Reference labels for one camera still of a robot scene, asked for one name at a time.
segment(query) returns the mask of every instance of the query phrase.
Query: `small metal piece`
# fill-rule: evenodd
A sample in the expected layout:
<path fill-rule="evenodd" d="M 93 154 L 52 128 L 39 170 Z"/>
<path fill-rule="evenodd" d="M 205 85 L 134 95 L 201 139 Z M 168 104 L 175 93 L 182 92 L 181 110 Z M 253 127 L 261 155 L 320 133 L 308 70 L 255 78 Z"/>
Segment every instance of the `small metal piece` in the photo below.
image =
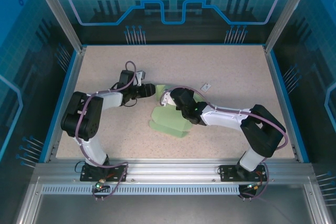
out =
<path fill-rule="evenodd" d="M 38 150 L 37 148 L 32 147 L 30 144 L 27 144 L 27 148 L 28 148 L 28 149 L 33 149 L 33 150 L 35 150 L 35 151 L 41 153 L 40 150 Z"/>
<path fill-rule="evenodd" d="M 335 186 L 335 185 L 336 185 L 335 181 L 332 181 L 332 182 L 330 182 L 330 183 L 320 185 L 320 187 L 321 187 L 321 186 Z"/>
<path fill-rule="evenodd" d="M 318 177 L 322 177 L 322 176 L 325 176 L 325 175 L 331 176 L 331 171 L 328 171 L 327 173 L 318 175 L 318 176 L 316 176 L 316 178 L 318 178 Z"/>
<path fill-rule="evenodd" d="M 333 187 L 333 188 L 329 188 L 329 189 L 323 189 L 321 191 L 330 191 L 330 190 L 335 190 L 335 189 L 336 189 L 336 187 Z"/>
<path fill-rule="evenodd" d="M 336 195 L 336 194 L 322 194 L 322 196 L 330 196 L 330 195 Z"/>
<path fill-rule="evenodd" d="M 38 158 L 33 157 L 33 156 L 29 155 L 29 154 L 26 153 L 26 152 L 23 154 L 23 156 L 24 156 L 24 157 L 30 157 L 30 158 L 35 159 L 36 161 L 38 161 Z"/>
<path fill-rule="evenodd" d="M 330 180 L 330 179 L 333 179 L 333 178 L 336 178 L 336 177 L 330 177 L 330 178 L 321 179 L 321 180 L 318 180 L 317 182 L 321 182 L 321 181 L 325 181 L 325 180 Z"/>
<path fill-rule="evenodd" d="M 22 138 L 22 141 L 24 141 L 24 142 L 28 142 L 28 143 L 30 143 L 30 144 L 33 144 L 33 145 L 35 145 L 35 146 L 38 147 L 38 148 L 43 148 L 43 146 L 40 146 L 40 145 L 35 144 L 34 142 L 28 140 L 25 136 Z"/>
<path fill-rule="evenodd" d="M 44 143 L 42 143 L 41 141 L 37 140 L 36 138 L 34 138 L 33 136 L 29 137 L 30 140 L 35 140 L 36 142 L 40 143 L 41 145 L 44 145 Z"/>
<path fill-rule="evenodd" d="M 33 153 L 33 154 L 39 156 L 39 154 L 37 154 L 37 153 L 35 153 L 35 152 L 32 152 L 32 151 L 30 151 L 30 150 L 24 148 L 22 145 L 19 146 L 19 150 L 25 150 L 25 151 L 27 151 L 27 152 L 30 152 L 30 153 Z"/>
<path fill-rule="evenodd" d="M 15 158 L 16 158 L 16 159 L 19 159 L 19 158 L 20 158 L 20 159 L 22 159 L 22 160 L 25 160 L 25 161 L 32 162 L 32 163 L 36 164 L 36 162 L 31 161 L 31 160 L 29 160 L 29 159 L 26 159 L 26 158 L 24 158 L 24 157 L 21 157 L 19 154 L 16 154 Z"/>
<path fill-rule="evenodd" d="M 206 83 L 202 86 L 201 90 L 206 92 L 209 90 L 209 88 L 211 88 L 211 85 L 209 83 Z"/>

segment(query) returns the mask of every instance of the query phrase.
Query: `green foam object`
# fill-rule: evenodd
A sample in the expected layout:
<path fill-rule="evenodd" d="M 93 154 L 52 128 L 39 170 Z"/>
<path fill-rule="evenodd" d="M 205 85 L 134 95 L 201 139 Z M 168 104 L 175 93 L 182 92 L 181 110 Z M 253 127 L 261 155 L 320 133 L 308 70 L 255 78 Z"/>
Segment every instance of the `green foam object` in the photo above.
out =
<path fill-rule="evenodd" d="M 192 128 L 191 122 L 184 119 L 175 106 L 167 104 L 166 107 L 155 107 L 152 119 L 156 124 L 168 127 L 176 131 L 189 131 Z"/>
<path fill-rule="evenodd" d="M 180 137 L 180 138 L 188 135 L 188 132 L 177 131 L 172 128 L 166 127 L 166 126 L 159 125 L 155 123 L 154 121 L 149 121 L 149 126 L 155 131 L 163 132 L 163 133 L 176 136 L 176 137 Z"/>
<path fill-rule="evenodd" d="M 173 87 L 166 85 L 156 86 L 156 99 L 159 101 L 164 90 Z M 194 95 L 196 102 L 203 99 L 199 95 Z M 167 104 L 166 106 L 157 106 L 152 113 L 153 121 L 149 122 L 152 129 L 176 137 L 185 137 L 192 128 L 192 123 L 182 117 L 176 106 Z"/>

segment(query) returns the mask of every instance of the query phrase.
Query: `vent slot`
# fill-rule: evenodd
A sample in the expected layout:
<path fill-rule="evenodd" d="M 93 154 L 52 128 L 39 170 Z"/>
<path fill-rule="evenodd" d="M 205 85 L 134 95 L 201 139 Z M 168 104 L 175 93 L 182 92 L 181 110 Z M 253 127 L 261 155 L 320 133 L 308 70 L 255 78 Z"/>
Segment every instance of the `vent slot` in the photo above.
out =
<path fill-rule="evenodd" d="M 97 195 L 109 194 L 114 185 Z M 239 195 L 238 185 L 120 185 L 116 195 Z M 42 194 L 91 195 L 94 185 L 43 185 Z"/>

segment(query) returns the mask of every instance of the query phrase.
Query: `aluminum frame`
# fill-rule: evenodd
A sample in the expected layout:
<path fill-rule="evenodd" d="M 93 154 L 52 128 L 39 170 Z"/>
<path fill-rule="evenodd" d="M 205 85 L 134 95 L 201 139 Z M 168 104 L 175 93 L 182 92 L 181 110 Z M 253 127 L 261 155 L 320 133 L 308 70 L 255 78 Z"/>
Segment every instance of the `aluminum frame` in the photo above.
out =
<path fill-rule="evenodd" d="M 270 53 L 300 0 L 288 0 L 266 41 L 266 53 Z"/>
<path fill-rule="evenodd" d="M 114 159 L 111 163 L 123 160 Z M 34 223 L 38 213 L 43 186 L 46 185 L 93 185 L 79 181 L 75 173 L 77 161 L 62 161 L 58 163 L 37 164 L 32 180 L 21 208 L 17 224 Z M 220 182 L 217 169 L 219 165 L 236 164 L 238 159 L 132 159 L 129 160 L 129 170 L 126 182 L 122 185 L 238 185 L 243 183 Z M 301 164 L 288 159 L 269 159 L 269 186 L 272 185 L 304 185 L 307 200 L 315 223 L 330 224 L 331 219 L 323 201 L 321 191 L 316 181 L 312 165 Z M 87 195 L 87 192 L 76 193 Z"/>
<path fill-rule="evenodd" d="M 50 159 L 53 159 L 54 157 L 51 157 L 53 154 L 53 151 L 55 151 L 55 147 L 58 147 L 58 143 L 62 136 L 62 129 L 61 129 L 61 119 L 62 115 L 64 114 L 68 103 L 70 101 L 71 95 L 75 90 L 75 86 L 77 83 L 79 71 L 83 62 L 83 58 L 85 55 L 86 47 L 83 47 L 81 53 L 76 54 L 75 61 L 73 63 L 73 67 L 69 76 L 69 81 L 65 89 L 65 94 L 61 103 L 61 106 L 59 108 L 59 112 L 56 118 L 55 127 L 52 130 L 52 134 L 50 137 L 50 144 L 48 145 L 47 153 L 43 159 L 43 162 L 49 162 Z"/>
<path fill-rule="evenodd" d="M 71 45 L 75 49 L 76 52 L 81 53 L 82 44 L 73 29 L 66 13 L 64 12 L 61 3 L 59 0 L 46 0 L 47 4 L 49 5 L 51 11 L 53 12 L 54 16 L 56 17 L 57 21 L 61 25 L 65 35 L 68 37 Z"/>
<path fill-rule="evenodd" d="M 294 126 L 290 118 L 289 110 L 288 110 L 288 107 L 286 106 L 285 96 L 284 96 L 284 93 L 280 85 L 280 79 L 282 79 L 282 76 L 278 76 L 276 67 L 272 60 L 270 52 L 265 51 L 265 56 L 266 56 L 266 61 L 268 64 L 269 72 L 273 80 L 274 88 L 275 88 L 275 91 L 278 97 L 279 105 L 282 111 L 282 116 L 286 124 L 287 134 L 289 136 L 291 144 L 294 145 L 294 148 L 296 150 L 295 155 L 297 156 L 298 160 L 300 162 L 304 162 L 303 157 L 302 157 L 302 152 L 299 146 L 299 142 L 298 142 L 295 130 L 294 130 Z"/>

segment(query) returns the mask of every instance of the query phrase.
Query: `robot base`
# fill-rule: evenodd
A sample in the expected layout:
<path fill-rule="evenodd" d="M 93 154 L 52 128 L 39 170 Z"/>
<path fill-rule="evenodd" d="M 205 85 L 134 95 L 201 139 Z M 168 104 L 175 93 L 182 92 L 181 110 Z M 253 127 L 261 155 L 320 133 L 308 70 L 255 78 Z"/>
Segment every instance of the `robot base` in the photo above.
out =
<path fill-rule="evenodd" d="M 116 168 L 101 168 L 85 163 L 82 167 L 79 180 L 82 182 L 97 182 L 100 179 L 106 179 L 106 182 L 118 182 L 125 167 L 125 165 L 121 165 Z M 124 176 L 121 182 L 126 181 L 126 176 Z"/>
<path fill-rule="evenodd" d="M 237 170 L 237 165 L 221 165 L 218 168 L 218 174 L 221 176 L 221 182 L 259 182 L 260 176 L 257 175 L 257 172 L 262 174 L 262 182 L 265 182 L 267 180 L 267 175 L 263 165 L 258 165 L 253 172 L 245 170 L 243 176 L 241 171 Z"/>

